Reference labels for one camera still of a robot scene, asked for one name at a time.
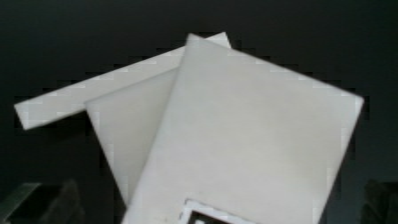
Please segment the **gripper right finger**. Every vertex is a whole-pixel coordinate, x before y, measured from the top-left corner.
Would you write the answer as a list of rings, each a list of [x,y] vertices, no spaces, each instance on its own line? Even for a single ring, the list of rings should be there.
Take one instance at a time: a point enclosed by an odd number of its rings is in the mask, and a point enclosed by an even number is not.
[[[361,224],[398,224],[398,182],[368,182]]]

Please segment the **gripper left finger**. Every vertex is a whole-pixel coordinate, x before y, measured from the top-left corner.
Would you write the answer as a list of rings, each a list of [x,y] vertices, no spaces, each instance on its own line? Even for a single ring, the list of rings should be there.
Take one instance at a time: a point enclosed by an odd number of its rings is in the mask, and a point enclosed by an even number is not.
[[[23,183],[0,202],[0,224],[86,224],[78,185]]]

